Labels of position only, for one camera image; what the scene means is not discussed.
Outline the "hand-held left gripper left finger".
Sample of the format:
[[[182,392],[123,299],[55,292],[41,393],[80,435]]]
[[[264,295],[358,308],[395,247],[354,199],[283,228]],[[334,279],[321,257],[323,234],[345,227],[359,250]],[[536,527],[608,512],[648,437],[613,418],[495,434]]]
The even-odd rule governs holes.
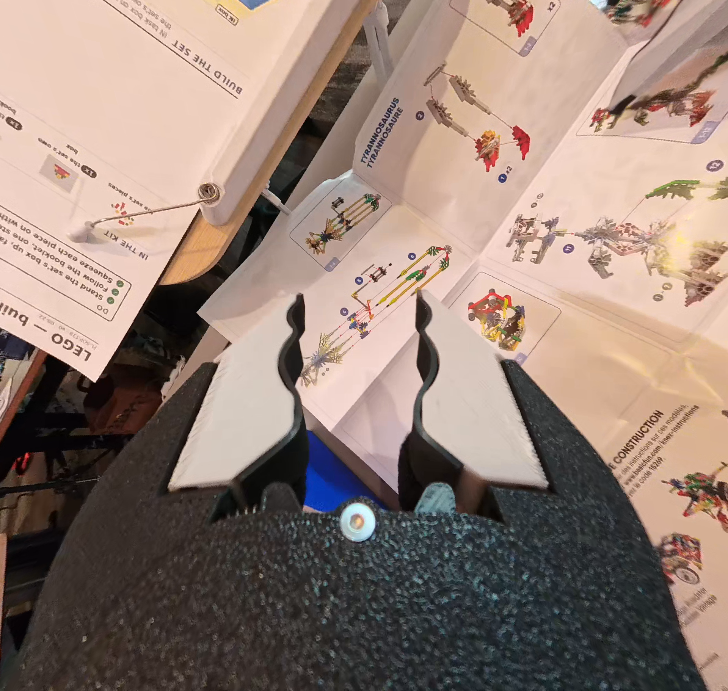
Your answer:
[[[243,482],[277,456],[292,480],[305,475],[308,436],[297,390],[305,312],[303,294],[287,296],[215,359],[170,492]]]

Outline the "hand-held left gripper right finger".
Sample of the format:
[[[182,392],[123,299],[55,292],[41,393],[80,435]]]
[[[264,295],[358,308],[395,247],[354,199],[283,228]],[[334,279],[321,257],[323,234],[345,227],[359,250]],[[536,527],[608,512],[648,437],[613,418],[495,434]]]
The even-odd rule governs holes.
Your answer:
[[[466,476],[483,484],[547,489],[506,361],[426,290],[416,297],[416,391],[400,449],[400,489]]]

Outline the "blue plastic bin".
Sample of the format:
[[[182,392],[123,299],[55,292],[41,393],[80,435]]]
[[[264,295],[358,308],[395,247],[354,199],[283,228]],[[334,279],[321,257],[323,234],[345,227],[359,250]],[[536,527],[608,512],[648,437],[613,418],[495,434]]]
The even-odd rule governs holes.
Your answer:
[[[309,430],[308,438],[304,503],[307,508],[330,512],[359,497],[365,497],[381,508],[400,508],[396,491],[349,447],[327,433],[322,440]]]

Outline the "building instruction sheet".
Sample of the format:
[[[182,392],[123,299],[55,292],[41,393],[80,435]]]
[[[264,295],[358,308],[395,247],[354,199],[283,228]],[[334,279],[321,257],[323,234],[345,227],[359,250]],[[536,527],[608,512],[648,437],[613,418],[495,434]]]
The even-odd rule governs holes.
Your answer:
[[[726,689],[726,0],[433,0],[355,140],[204,304],[302,291],[301,400],[395,481],[419,288],[604,460]]]

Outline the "white task instruction board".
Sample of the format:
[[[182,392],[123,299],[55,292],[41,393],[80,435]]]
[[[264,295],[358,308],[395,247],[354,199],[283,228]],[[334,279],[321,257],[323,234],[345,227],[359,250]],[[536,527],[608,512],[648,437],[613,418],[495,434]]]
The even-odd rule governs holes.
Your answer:
[[[96,380],[376,0],[2,0],[2,329]]]

